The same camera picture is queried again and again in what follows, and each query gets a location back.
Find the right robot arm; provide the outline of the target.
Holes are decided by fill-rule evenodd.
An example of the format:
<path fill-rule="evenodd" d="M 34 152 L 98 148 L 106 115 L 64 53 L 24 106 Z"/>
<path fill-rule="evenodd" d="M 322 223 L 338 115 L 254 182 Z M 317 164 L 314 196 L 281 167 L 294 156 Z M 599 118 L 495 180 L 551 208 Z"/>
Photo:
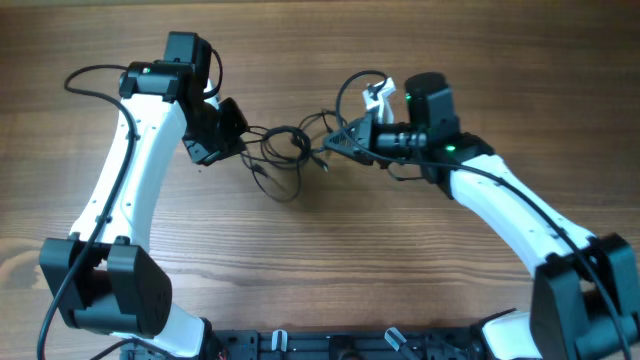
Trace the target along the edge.
<path fill-rule="evenodd" d="M 635 253 L 618 234 L 598 237 L 554 210 L 521 182 L 479 136 L 464 132 L 451 87 L 437 72 L 404 85 L 409 119 L 394 119 L 388 76 L 363 92 L 365 112 L 324 138 L 327 150 L 358 163 L 414 165 L 479 216 L 532 276 L 531 306 L 464 329 L 424 337 L 420 357 L 459 359 L 601 359 L 629 356 L 639 341 Z"/>

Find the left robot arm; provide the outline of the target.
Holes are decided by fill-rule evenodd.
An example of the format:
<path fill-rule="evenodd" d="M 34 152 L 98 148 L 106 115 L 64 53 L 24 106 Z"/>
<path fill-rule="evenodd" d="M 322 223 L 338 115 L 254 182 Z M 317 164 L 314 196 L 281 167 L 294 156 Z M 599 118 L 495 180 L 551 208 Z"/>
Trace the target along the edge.
<path fill-rule="evenodd" d="M 63 239 L 45 240 L 39 265 L 53 300 L 45 315 L 111 335 L 169 359 L 221 359 L 210 322 L 173 301 L 172 283 L 151 258 L 150 230 L 175 149 L 209 166 L 240 154 L 247 121 L 220 99 L 209 70 L 220 60 L 198 34 L 172 32 L 164 55 L 121 71 L 111 98 L 119 118 L 98 182 Z"/>

